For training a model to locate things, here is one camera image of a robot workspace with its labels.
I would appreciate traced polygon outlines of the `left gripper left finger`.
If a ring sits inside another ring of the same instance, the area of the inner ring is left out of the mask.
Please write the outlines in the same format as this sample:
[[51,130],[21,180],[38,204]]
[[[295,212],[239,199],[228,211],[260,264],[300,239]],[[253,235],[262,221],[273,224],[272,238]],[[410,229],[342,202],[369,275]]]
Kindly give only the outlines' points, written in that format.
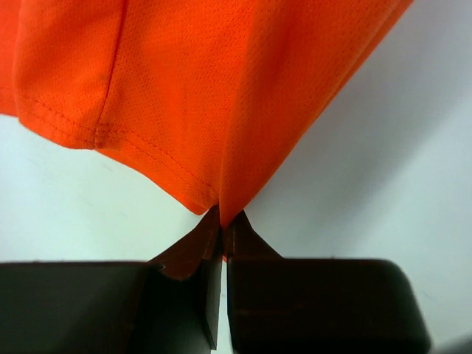
[[210,353],[218,341],[220,221],[211,208],[147,262],[1,264],[3,353]]

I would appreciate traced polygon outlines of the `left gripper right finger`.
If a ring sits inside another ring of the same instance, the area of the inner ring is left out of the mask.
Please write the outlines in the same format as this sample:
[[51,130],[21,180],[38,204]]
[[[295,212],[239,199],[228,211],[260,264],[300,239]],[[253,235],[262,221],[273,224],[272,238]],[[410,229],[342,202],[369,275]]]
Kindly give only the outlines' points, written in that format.
[[429,353],[410,282],[382,259],[285,258],[241,212],[224,232],[236,353]]

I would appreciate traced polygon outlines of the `orange t-shirt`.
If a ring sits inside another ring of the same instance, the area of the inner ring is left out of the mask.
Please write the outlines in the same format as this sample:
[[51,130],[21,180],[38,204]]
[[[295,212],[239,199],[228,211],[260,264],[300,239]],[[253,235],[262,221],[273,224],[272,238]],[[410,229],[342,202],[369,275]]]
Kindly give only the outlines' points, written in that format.
[[231,223],[408,1],[3,1],[1,112]]

